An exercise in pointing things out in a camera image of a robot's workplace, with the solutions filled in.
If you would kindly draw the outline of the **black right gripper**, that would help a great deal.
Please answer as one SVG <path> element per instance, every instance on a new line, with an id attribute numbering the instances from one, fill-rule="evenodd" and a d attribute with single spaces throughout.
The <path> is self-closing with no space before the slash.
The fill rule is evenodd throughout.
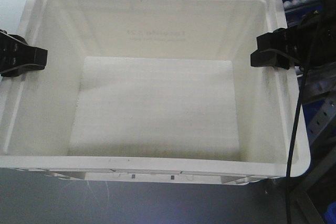
<path id="1" fill-rule="evenodd" d="M 279 28 L 257 38 L 257 49 L 250 54 L 250 66 L 288 70 L 293 61 L 303 66 L 322 67 L 335 62 L 335 16 L 323 11 L 308 13 L 299 23 Z"/>

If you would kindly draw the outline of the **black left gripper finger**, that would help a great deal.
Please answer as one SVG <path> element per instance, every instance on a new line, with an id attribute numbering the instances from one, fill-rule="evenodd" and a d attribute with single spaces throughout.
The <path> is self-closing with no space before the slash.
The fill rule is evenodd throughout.
<path id="1" fill-rule="evenodd" d="M 45 69 L 48 51 L 29 45 L 15 34 L 1 31 L 1 77 L 18 77 L 29 71 Z"/>

